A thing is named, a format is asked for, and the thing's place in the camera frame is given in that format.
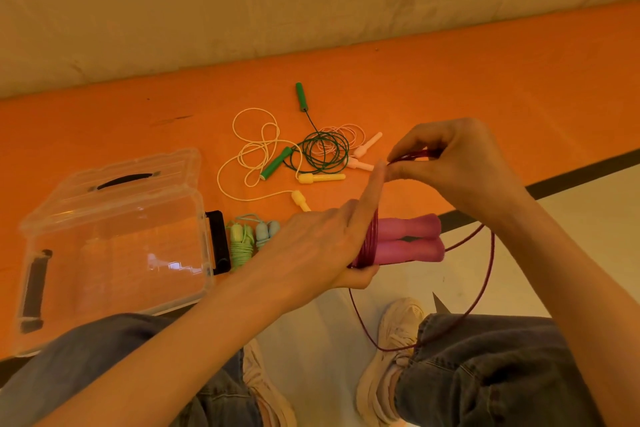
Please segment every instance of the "orange mat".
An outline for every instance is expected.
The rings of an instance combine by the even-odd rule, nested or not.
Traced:
[[[24,239],[18,224],[72,172],[195,147],[200,192],[225,217],[258,213],[286,220],[287,195],[255,203],[224,197],[219,165],[241,145],[231,132],[247,107],[270,110],[282,137],[311,130],[294,83],[304,84],[319,126],[357,123],[383,138],[363,158],[375,162],[414,124],[475,116],[496,133],[525,183],[640,147],[640,3],[388,41],[236,62],[101,83],[0,102],[3,226],[0,232],[0,357],[18,302]],[[245,114],[240,131],[259,137],[266,120]],[[312,209],[338,206],[362,190],[367,173],[303,188]],[[244,169],[223,173],[227,192],[251,197],[300,188],[280,168],[256,188]],[[409,218],[451,206],[412,182],[389,184],[381,216]]]

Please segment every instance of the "hand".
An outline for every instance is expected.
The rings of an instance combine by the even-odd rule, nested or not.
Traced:
[[[390,164],[386,180],[422,181],[457,209],[489,227],[521,203],[532,201],[504,160],[491,132],[479,120],[464,118],[417,125],[396,144],[388,160],[424,148],[443,152],[437,159]]]
[[[328,289],[364,289],[378,266],[349,269],[364,242],[378,208],[385,183],[385,163],[376,164],[360,199],[338,209],[298,213],[255,255],[238,274],[252,276],[256,284],[288,312],[307,304]]]

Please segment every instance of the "plastic storage box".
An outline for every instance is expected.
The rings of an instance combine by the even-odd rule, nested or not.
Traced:
[[[212,265],[199,171],[198,151],[184,149],[79,172],[28,215],[14,354],[111,314],[202,297]]]

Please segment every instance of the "sneaker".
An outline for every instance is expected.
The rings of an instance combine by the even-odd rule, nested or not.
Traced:
[[[390,350],[411,346],[417,342],[418,326],[425,318],[424,310],[415,299],[393,302],[385,311],[378,328],[378,345]],[[413,349],[384,353],[376,350],[373,361],[364,370],[356,389],[356,407],[367,427],[404,425],[393,413],[388,394],[391,375],[409,365]]]
[[[293,407],[278,391],[264,370],[264,360],[260,346],[252,339],[244,347],[243,379],[246,386],[269,411],[272,427],[296,427]]]

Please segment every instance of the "light pink handle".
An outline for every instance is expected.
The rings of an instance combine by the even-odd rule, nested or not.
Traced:
[[[436,239],[440,236],[440,219],[435,214],[426,214],[411,220],[382,218],[378,220],[378,242],[399,240],[404,237]]]
[[[420,239],[412,242],[401,240],[380,241],[376,249],[375,265],[401,264],[402,262],[441,262],[444,244],[440,238]]]

